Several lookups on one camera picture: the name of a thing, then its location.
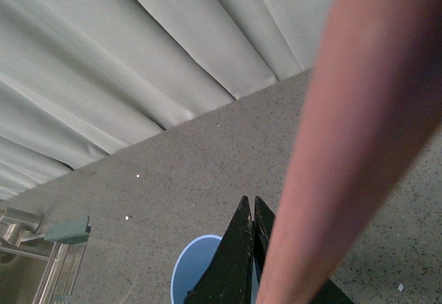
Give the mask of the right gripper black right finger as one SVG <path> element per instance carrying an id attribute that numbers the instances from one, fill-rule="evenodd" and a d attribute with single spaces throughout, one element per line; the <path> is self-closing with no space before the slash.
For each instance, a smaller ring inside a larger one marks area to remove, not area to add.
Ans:
<path id="1" fill-rule="evenodd" d="M 254 260 L 256 265 L 257 282 L 261 284 L 262 271 L 264 269 L 275 219 L 274 212 L 260 197 L 256 196 L 254 200 Z M 323 285 L 317 295 L 310 301 L 313 304 L 354 304 L 335 283 L 330 279 Z"/>

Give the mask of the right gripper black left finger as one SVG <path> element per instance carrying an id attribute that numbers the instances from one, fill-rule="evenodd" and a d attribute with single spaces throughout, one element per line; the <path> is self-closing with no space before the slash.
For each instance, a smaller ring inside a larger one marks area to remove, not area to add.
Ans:
<path id="1" fill-rule="evenodd" d="M 249 199 L 243 196 L 214 256 L 185 303 L 251 302 L 253 221 Z"/>

